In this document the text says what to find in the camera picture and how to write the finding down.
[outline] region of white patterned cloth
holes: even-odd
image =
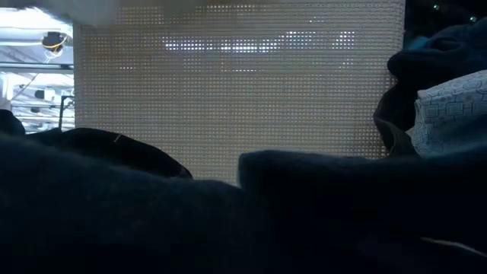
[[[487,143],[487,70],[418,92],[412,145],[422,157]]]

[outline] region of metal structure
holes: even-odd
[[[66,28],[41,11],[0,8],[0,108],[11,110],[27,133],[57,127],[62,103],[69,105],[62,112],[62,129],[75,127],[72,45],[53,56],[40,42],[47,31]]]

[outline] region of black cloth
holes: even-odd
[[[167,153],[127,136],[99,129],[77,128],[66,132],[53,129],[26,136],[43,145],[104,159],[162,177],[192,178],[182,164]]]
[[[243,189],[21,138],[0,136],[0,151],[2,273],[487,270],[482,256],[419,238],[482,250],[485,149],[419,164],[249,154],[240,159]],[[434,226],[421,231],[423,221]]]
[[[428,160],[378,161],[261,151],[240,157],[239,182],[269,202],[282,228],[280,239],[291,241],[288,249],[301,250],[293,257],[306,266],[303,272],[313,272],[316,256],[339,269],[343,262],[333,254],[343,252],[360,258],[350,263],[366,266],[373,260],[388,273],[481,273],[487,258],[420,239],[487,253],[486,159],[487,148]]]
[[[25,129],[10,110],[0,110],[0,133],[20,136],[25,135]]]
[[[0,152],[2,273],[285,273],[266,206],[234,186],[20,138]]]
[[[397,84],[381,98],[374,122],[391,156],[417,156],[406,130],[415,122],[418,91],[487,69],[487,19],[449,27],[420,49],[405,49],[387,63]]]

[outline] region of dark sleeve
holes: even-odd
[[[0,136],[2,272],[259,273],[266,211],[236,187],[164,179]]]

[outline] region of beige perforated screen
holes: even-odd
[[[77,126],[227,182],[245,151],[379,158],[372,113],[393,82],[403,12],[400,0],[121,8],[115,27],[75,28]]]

